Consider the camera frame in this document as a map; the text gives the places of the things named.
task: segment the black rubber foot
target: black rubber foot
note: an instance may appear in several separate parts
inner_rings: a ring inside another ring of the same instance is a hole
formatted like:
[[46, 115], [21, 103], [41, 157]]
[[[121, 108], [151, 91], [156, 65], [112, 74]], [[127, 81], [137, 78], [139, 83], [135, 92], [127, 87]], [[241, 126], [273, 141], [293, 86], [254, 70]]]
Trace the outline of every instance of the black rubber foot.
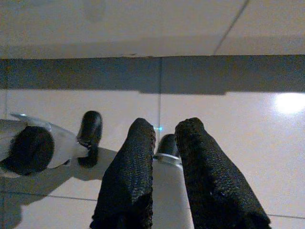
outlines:
[[169, 154], [172, 156], [179, 157], [179, 151], [175, 141], [174, 134], [165, 135], [159, 144], [159, 148], [157, 151], [158, 154]]
[[88, 156], [78, 158], [80, 166], [92, 168], [98, 161], [98, 146], [102, 137], [102, 116], [97, 111], [87, 111], [81, 121], [77, 141], [88, 148]]

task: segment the black foam pad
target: black foam pad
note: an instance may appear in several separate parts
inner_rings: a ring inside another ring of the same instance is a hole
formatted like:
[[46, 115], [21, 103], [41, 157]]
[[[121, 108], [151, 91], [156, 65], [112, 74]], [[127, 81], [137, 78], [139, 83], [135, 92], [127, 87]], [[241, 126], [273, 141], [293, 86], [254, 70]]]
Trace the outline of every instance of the black foam pad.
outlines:
[[242, 172], [198, 118], [175, 131], [195, 229], [269, 229], [264, 212]]
[[151, 229], [154, 145], [153, 126], [136, 119], [104, 174], [92, 229]]
[[2, 163], [8, 170], [27, 176], [45, 170], [53, 152], [51, 134], [43, 127], [27, 126], [12, 140], [10, 156]]

